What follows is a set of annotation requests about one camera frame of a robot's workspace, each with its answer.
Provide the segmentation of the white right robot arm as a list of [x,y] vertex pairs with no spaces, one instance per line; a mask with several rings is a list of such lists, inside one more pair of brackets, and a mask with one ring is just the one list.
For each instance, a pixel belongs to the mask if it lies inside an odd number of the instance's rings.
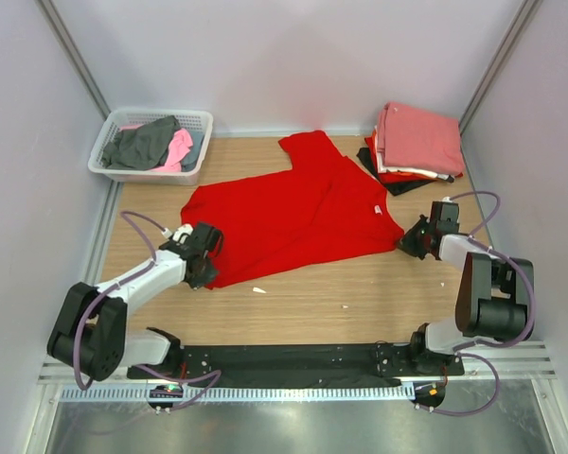
[[454,315],[423,324],[411,337],[407,360],[420,375],[442,373],[474,345],[507,348],[526,341],[535,326],[533,263],[462,234],[459,214],[457,203],[435,201],[430,215],[420,216],[399,241],[410,256],[431,255],[462,271]]

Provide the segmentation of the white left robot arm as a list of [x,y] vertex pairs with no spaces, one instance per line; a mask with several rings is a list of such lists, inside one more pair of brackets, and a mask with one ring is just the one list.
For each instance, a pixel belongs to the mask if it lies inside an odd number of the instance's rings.
[[82,389],[125,367],[130,378],[179,378],[184,368],[180,340],[148,327],[128,333],[136,310],[168,288],[186,284],[206,288],[218,271],[221,230],[202,222],[166,232],[166,242],[150,248],[147,260],[117,278],[89,285],[78,282],[66,293],[49,335],[46,352],[73,368]]

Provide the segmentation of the red t shirt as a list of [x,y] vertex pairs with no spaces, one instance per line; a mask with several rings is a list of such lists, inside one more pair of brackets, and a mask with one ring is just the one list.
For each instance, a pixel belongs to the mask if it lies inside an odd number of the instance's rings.
[[386,191],[323,131],[301,132],[278,144],[289,170],[198,187],[181,220],[221,230],[212,288],[313,264],[395,250],[403,236]]

